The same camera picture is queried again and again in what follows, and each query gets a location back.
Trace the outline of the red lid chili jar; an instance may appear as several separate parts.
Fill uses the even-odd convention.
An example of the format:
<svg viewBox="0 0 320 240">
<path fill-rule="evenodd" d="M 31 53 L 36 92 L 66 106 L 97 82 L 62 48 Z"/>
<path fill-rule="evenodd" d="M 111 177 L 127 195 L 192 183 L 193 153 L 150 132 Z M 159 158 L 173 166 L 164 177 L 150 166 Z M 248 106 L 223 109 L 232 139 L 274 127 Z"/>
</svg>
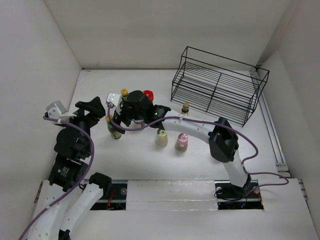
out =
<svg viewBox="0 0 320 240">
<path fill-rule="evenodd" d="M 154 102 L 154 93 L 151 90 L 144 90 L 142 93 L 146 95 L 152 103 Z"/>
</svg>

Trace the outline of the yellow cap sauce bottle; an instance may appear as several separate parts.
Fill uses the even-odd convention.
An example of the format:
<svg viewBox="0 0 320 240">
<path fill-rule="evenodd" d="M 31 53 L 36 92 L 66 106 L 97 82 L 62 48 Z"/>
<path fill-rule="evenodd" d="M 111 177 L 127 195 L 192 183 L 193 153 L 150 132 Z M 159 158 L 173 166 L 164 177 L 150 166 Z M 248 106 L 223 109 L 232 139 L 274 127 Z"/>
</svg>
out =
<svg viewBox="0 0 320 240">
<path fill-rule="evenodd" d="M 110 118 L 106 115 L 105 116 L 105 120 L 106 120 L 106 123 L 107 123 L 107 129 L 110 133 L 110 136 L 115 139 L 115 140 L 118 140 L 121 138 L 122 134 L 117 131 L 112 125 L 111 125 L 111 120 Z"/>
<path fill-rule="evenodd" d="M 128 95 L 129 95 L 128 89 L 127 88 L 122 88 L 120 93 L 121 93 L 122 100 L 123 101 L 127 101 Z"/>
</svg>

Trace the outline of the yellow lid spice shaker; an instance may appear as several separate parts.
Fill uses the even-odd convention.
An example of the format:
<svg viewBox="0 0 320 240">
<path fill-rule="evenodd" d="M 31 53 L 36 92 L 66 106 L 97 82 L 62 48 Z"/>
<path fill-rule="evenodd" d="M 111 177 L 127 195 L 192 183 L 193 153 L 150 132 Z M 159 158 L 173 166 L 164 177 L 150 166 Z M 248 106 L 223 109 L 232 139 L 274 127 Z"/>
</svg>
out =
<svg viewBox="0 0 320 240">
<path fill-rule="evenodd" d="M 165 147 L 168 144 L 168 133 L 166 130 L 158 129 L 155 143 L 158 146 Z"/>
</svg>

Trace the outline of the small brown cork bottle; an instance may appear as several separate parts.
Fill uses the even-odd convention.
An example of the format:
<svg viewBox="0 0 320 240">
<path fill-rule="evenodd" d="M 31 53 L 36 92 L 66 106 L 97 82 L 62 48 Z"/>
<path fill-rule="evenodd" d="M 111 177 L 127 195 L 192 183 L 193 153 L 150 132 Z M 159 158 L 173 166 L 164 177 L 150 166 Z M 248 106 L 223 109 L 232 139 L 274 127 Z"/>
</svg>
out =
<svg viewBox="0 0 320 240">
<path fill-rule="evenodd" d="M 181 114 L 188 116 L 189 115 L 189 106 L 188 102 L 184 102 L 181 108 Z"/>
</svg>

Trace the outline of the pink lid spice shaker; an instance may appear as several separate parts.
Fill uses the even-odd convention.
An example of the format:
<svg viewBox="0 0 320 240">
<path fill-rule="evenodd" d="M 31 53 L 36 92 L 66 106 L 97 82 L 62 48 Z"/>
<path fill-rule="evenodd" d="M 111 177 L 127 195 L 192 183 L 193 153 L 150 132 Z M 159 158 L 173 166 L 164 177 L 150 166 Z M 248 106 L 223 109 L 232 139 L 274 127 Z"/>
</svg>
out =
<svg viewBox="0 0 320 240">
<path fill-rule="evenodd" d="M 189 136 L 185 133 L 180 133 L 175 143 L 175 149 L 180 152 L 185 152 L 188 148 Z"/>
</svg>

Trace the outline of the white lid dark jar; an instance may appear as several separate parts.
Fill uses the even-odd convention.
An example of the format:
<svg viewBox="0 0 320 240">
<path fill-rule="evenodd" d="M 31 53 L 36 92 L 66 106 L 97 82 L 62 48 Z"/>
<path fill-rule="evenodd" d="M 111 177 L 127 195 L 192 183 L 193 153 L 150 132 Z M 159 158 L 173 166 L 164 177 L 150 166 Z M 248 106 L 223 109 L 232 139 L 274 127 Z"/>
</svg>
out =
<svg viewBox="0 0 320 240">
<path fill-rule="evenodd" d="M 132 131 L 141 131 L 144 129 L 145 123 L 143 120 L 134 120 L 132 123 Z"/>
</svg>

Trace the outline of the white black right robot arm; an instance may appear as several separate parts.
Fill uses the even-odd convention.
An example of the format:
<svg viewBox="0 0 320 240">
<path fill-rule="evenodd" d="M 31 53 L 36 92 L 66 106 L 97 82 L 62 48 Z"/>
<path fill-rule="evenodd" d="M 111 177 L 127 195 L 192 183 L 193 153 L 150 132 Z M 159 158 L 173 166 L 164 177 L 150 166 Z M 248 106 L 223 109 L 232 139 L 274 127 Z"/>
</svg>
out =
<svg viewBox="0 0 320 240">
<path fill-rule="evenodd" d="M 187 134 L 209 145 L 210 155 L 222 163 L 230 180 L 228 201 L 244 198 L 249 193 L 251 176 L 240 160 L 238 136 L 228 120 L 220 117 L 207 122 L 191 118 L 163 105 L 153 104 L 146 94 L 135 90 L 127 95 L 116 108 L 113 120 L 129 126 L 132 121 L 143 121 L 145 125 L 159 130 Z"/>
</svg>

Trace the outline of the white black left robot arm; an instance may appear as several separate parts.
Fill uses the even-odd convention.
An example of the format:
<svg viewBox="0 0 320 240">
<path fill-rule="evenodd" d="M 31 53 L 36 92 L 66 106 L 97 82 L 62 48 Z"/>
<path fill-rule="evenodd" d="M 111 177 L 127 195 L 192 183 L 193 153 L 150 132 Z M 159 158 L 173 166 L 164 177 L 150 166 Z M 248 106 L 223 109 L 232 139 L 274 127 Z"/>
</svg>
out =
<svg viewBox="0 0 320 240">
<path fill-rule="evenodd" d="M 76 103 L 70 113 L 60 101 L 51 103 L 43 119 L 62 130 L 56 136 L 56 157 L 48 177 L 45 207 L 28 224 L 21 240 L 71 240 L 76 230 L 100 198 L 112 191 L 112 179 L 96 172 L 84 186 L 82 194 L 70 206 L 72 193 L 80 186 L 92 166 L 95 146 L 91 128 L 106 115 L 101 99 Z"/>
</svg>

